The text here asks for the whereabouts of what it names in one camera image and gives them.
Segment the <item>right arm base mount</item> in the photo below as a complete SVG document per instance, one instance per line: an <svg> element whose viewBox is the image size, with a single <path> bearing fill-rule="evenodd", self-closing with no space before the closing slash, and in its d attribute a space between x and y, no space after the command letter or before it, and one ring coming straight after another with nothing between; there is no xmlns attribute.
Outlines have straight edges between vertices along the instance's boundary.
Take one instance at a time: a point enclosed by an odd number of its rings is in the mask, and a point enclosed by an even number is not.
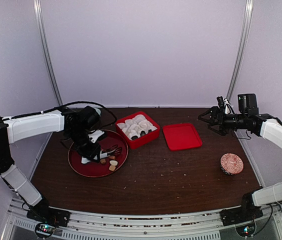
<svg viewBox="0 0 282 240"><path fill-rule="evenodd" d="M256 219L263 216L260 208L244 210L241 206L230 209L223 209L220 218L224 227L234 226L240 237L248 238L257 233Z"/></svg>

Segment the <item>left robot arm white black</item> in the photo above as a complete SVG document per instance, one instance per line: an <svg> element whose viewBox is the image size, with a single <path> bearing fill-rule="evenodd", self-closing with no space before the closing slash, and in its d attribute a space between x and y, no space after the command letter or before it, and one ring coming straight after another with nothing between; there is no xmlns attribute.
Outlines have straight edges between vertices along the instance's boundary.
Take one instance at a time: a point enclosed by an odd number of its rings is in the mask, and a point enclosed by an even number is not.
<svg viewBox="0 0 282 240"><path fill-rule="evenodd" d="M42 222L50 221L53 211L49 202L16 166L10 145L42 134L63 132L67 139L73 141L85 164L98 163L102 152L98 141L105 133L93 128L100 120L101 110L91 106L79 111L55 107L18 116L0 116L0 178L12 187Z"/></svg>

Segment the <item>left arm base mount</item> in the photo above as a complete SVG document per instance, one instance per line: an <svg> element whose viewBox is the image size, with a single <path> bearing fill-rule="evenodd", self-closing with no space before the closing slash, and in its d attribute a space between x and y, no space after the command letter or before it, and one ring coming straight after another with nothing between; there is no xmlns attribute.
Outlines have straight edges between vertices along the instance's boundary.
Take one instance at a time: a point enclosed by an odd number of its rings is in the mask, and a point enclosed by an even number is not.
<svg viewBox="0 0 282 240"><path fill-rule="evenodd" d="M39 214L29 209L26 214L28 219L37 221L34 233L40 239L51 237L59 227L67 227L70 216L69 211L55 208L49 208L47 214Z"/></svg>

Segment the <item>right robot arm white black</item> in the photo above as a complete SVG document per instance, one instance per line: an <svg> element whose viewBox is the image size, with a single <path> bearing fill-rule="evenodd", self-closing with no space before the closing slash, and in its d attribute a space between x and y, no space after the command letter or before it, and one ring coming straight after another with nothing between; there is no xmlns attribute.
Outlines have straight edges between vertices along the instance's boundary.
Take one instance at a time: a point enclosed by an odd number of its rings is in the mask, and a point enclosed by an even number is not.
<svg viewBox="0 0 282 240"><path fill-rule="evenodd" d="M227 100L217 97L217 106L213 106L198 116L207 123L209 130L225 136L231 131L246 130L282 149L282 121L268 113L260 114L257 97L254 93L237 96L238 113L234 113ZM249 220L257 208L272 203L282 203L282 182L247 193L237 210L240 220Z"/></svg>

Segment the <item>silver serving tongs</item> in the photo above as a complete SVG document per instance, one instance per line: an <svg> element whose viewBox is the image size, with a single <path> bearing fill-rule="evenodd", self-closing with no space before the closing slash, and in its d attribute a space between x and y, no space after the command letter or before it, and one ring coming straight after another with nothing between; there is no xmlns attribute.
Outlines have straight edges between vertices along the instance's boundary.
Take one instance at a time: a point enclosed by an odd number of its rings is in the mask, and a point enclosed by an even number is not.
<svg viewBox="0 0 282 240"><path fill-rule="evenodd" d="M104 149L101 151L100 153L100 158L104 159L104 158L108 158L111 156L117 157L122 153L122 147L116 145L113 145L112 147L108 148L108 149Z"/></svg>

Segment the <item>red tin lid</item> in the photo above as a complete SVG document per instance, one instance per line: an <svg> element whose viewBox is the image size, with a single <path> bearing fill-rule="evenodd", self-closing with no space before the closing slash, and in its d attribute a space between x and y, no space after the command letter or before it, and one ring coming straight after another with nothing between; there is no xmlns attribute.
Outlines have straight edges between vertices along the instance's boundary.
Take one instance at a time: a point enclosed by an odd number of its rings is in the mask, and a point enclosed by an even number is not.
<svg viewBox="0 0 282 240"><path fill-rule="evenodd" d="M162 131L170 151L200 148L203 144L195 126L191 123L165 125Z"/></svg>

